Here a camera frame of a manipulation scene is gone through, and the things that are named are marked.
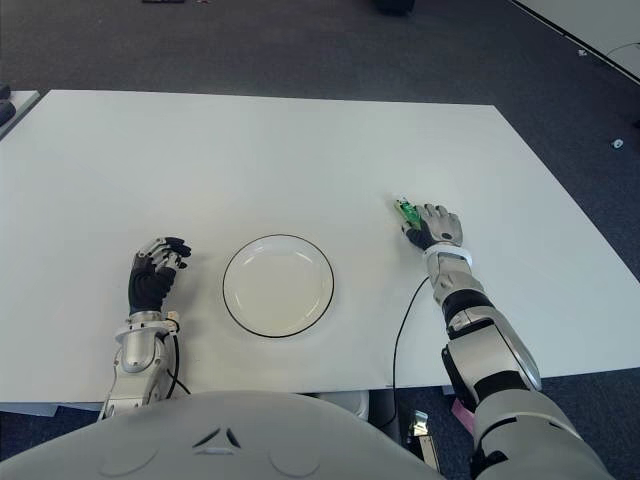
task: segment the black cable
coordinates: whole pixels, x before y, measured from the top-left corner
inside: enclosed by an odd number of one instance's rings
[[[167,368],[167,375],[169,375],[171,378],[173,378],[176,381],[176,383],[180,386],[180,388],[184,390],[184,393],[186,393],[187,395],[191,395],[191,392],[189,391],[187,386],[184,383],[182,383],[180,380],[178,380],[177,377],[174,377],[173,373],[171,373],[171,371],[168,368]]]
[[[625,43],[624,45],[620,45],[619,47],[614,48],[613,50],[609,50],[607,53],[605,53],[605,56],[609,56],[613,52],[616,52],[616,51],[620,50],[621,48],[631,47],[632,45],[640,45],[640,42]]]
[[[418,296],[418,293],[420,293],[420,290],[422,290],[422,287],[424,286],[425,283],[427,283],[427,280],[429,280],[429,276],[427,275],[427,277],[422,280],[420,282],[420,285],[418,285],[418,288],[416,288],[416,291],[413,294],[413,297],[411,297],[411,301],[409,302],[409,306],[407,307],[407,311],[404,314],[404,318],[402,319],[402,323],[400,324],[400,330],[398,330],[398,335],[396,335],[396,345],[395,347],[393,347],[393,384],[392,384],[392,388],[393,388],[393,416],[387,420],[385,423],[383,423],[382,425],[374,425],[374,427],[382,429],[384,427],[386,427],[387,425],[389,425],[391,422],[393,422],[396,417],[398,416],[398,396],[397,396],[397,390],[396,390],[396,357],[398,355],[398,342],[400,341],[400,335],[402,335],[402,330],[404,329],[404,324],[407,321],[407,318],[409,317],[409,312],[411,312],[411,307],[413,307],[413,302],[415,301],[416,297]]]
[[[171,394],[176,388],[176,383],[178,382],[178,373],[180,373],[180,347],[178,346],[178,337],[176,335],[173,336],[173,351],[174,357],[176,359],[176,366],[173,369],[173,375],[170,375],[170,377],[172,378],[171,387],[169,387],[166,398],[171,398]]]

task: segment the robotic arm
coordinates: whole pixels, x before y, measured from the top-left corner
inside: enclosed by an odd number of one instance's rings
[[[444,207],[398,207],[442,307],[445,367],[460,400],[475,410],[472,477],[611,479],[538,391],[531,354],[473,277],[458,217]],[[441,478],[379,430],[322,400],[209,392],[155,402],[165,396],[159,385],[169,371],[163,340],[173,336],[177,346],[178,332],[176,315],[163,318],[162,301],[189,254],[182,240],[161,238],[134,258],[130,316],[116,336],[115,381],[101,413],[111,418],[3,462],[0,478]],[[174,382],[178,363],[176,350]],[[133,418],[121,415],[133,411]]]
[[[115,379],[100,412],[100,419],[131,412],[164,398],[160,384],[169,373],[169,353],[164,340],[172,337],[175,352],[171,397],[180,366],[177,333],[178,314],[162,317],[162,302],[171,290],[176,272],[186,268],[182,261],[191,249],[179,238],[152,240],[133,258],[129,277],[129,318],[116,333],[121,345],[113,361]]]
[[[424,251],[445,318],[445,368],[456,396],[475,411],[472,477],[610,479],[560,408],[539,393],[533,357],[471,273],[458,217],[442,206],[398,207],[407,238]]]

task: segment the green object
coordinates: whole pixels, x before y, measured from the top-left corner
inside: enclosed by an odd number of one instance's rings
[[[402,218],[404,218],[405,221],[407,221],[411,225],[411,227],[415,228],[416,230],[422,229],[422,227],[420,226],[421,218],[418,210],[416,210],[416,207],[411,205],[406,198],[403,197],[399,200],[396,200],[395,207],[396,210],[398,210],[398,213],[402,215]]]

